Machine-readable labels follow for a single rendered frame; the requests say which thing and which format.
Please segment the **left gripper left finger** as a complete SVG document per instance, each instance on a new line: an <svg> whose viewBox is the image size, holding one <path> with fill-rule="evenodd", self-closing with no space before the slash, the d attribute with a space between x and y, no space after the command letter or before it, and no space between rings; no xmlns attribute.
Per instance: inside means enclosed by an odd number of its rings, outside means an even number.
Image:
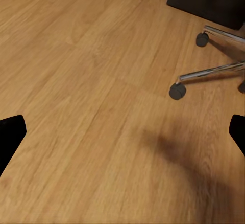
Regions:
<svg viewBox="0 0 245 224"><path fill-rule="evenodd" d="M26 134L22 115L0 120L0 176Z"/></svg>

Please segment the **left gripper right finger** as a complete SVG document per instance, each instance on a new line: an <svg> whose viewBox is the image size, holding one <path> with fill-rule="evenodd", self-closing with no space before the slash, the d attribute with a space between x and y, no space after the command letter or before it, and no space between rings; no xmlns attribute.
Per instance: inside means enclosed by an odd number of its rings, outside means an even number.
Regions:
<svg viewBox="0 0 245 224"><path fill-rule="evenodd" d="M244 116L240 116L236 114L233 115L230 122L229 133L245 156L245 117Z"/></svg>

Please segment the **swivel chair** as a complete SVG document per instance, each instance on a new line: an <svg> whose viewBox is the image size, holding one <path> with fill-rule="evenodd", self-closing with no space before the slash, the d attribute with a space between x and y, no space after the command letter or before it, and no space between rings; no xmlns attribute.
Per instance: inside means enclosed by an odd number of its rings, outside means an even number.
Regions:
<svg viewBox="0 0 245 224"><path fill-rule="evenodd" d="M198 46L205 46L208 43L209 36L205 32L209 32L210 34L228 42L235 47L242 49L245 51L245 38L236 36L234 34L230 34L228 32L213 28L211 26L204 26L202 28L201 33L197 36L197 45ZM177 77L175 83L170 87L169 95L170 97L178 100L186 94L186 87L181 84L181 82L201 77L219 75L223 73L230 73L235 71L245 70L245 61L227 64L223 66L219 66L217 68L207 69L204 71L189 73L185 75L181 75ZM245 81L239 86L239 88L245 92Z"/></svg>

